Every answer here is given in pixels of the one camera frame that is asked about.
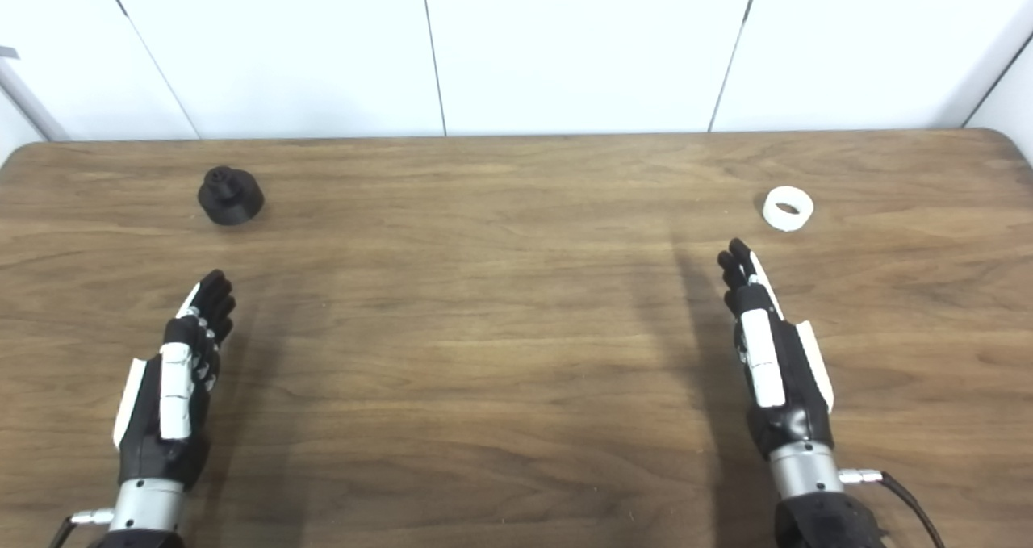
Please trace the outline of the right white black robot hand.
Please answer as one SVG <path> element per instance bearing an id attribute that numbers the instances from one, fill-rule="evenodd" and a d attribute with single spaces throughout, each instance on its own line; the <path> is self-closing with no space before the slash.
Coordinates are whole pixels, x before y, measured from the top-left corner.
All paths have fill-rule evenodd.
<path id="1" fill-rule="evenodd" d="M 809 321 L 786 319 L 757 254 L 734 238 L 718 254 L 724 301 L 734 316 L 734 348 L 751 401 L 747 428 L 766 458 L 790 444 L 833 449 L 834 392 Z"/>

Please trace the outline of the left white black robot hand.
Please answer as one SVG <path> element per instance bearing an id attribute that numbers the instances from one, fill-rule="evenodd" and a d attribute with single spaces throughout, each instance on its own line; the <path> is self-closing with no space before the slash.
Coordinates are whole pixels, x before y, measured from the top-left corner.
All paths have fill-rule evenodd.
<path id="1" fill-rule="evenodd" d="M 132 360 L 113 430 L 119 484 L 169 479 L 188 491 L 199 481 L 211 449 L 211 390 L 233 329 L 232 288 L 221 270 L 211 270 L 167 319 L 159 351 Z"/>

